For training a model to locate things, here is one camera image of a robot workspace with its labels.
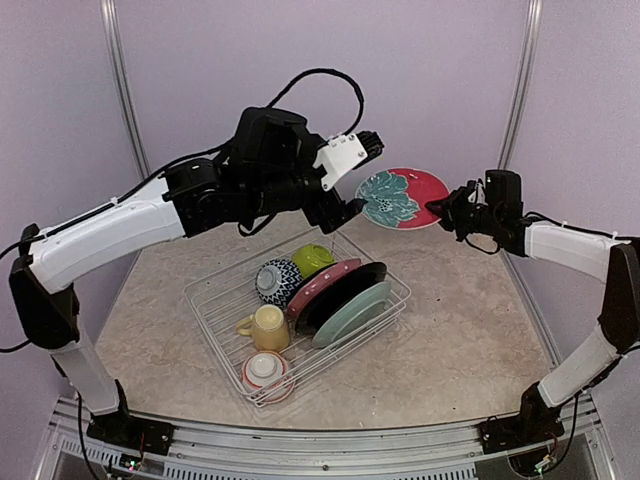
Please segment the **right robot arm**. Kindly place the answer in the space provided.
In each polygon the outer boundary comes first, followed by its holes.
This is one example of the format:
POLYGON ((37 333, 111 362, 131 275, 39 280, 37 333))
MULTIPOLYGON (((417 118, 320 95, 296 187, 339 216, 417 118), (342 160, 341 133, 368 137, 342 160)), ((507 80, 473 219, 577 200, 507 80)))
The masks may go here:
POLYGON ((639 345, 639 240, 575 227, 536 212, 525 213, 522 181, 510 170, 488 170, 427 210, 441 227, 467 242, 492 238, 498 250, 548 261, 599 280, 605 286, 593 332, 533 389, 547 409, 565 404, 639 345))

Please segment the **red teal floral plate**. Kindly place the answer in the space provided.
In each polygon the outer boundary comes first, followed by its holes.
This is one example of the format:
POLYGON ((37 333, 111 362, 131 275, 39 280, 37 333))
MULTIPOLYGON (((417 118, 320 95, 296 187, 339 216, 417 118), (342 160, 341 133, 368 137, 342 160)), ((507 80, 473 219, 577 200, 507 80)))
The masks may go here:
POLYGON ((391 230, 419 230, 437 224, 426 203, 449 195, 437 176, 414 168, 396 167, 371 175, 357 187, 355 196, 366 201, 362 215, 391 230))

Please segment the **black plate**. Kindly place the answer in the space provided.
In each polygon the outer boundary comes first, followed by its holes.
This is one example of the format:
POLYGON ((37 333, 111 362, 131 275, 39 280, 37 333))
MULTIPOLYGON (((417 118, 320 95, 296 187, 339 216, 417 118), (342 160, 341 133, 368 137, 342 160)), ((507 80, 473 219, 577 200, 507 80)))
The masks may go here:
POLYGON ((315 333, 337 310, 366 289, 382 282, 387 274, 383 262, 361 265, 324 288, 299 313, 295 331, 308 335, 315 333))

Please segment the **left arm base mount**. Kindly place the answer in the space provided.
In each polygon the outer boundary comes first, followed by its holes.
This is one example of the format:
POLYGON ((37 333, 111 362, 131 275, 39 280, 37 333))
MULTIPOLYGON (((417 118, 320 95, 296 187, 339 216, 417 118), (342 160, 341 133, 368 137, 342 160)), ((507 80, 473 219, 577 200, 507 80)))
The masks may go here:
POLYGON ((139 453, 167 456, 175 427, 168 422, 116 411, 106 415, 91 415, 87 435, 104 443, 139 453))

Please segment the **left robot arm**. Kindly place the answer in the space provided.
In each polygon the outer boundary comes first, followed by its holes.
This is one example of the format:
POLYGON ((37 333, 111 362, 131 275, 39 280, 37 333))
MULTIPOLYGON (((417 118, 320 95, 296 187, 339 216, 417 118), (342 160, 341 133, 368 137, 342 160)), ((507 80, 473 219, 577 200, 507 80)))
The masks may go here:
POLYGON ((226 223, 253 236, 287 211, 333 232, 363 208, 361 200, 343 200, 337 183, 382 151, 375 132, 353 125, 327 139, 309 131, 303 116, 270 102, 245 109, 223 144, 173 160, 61 225, 28 226, 9 275, 28 342, 50 354, 105 433, 133 443, 139 421, 82 331, 75 281, 133 252, 226 223))

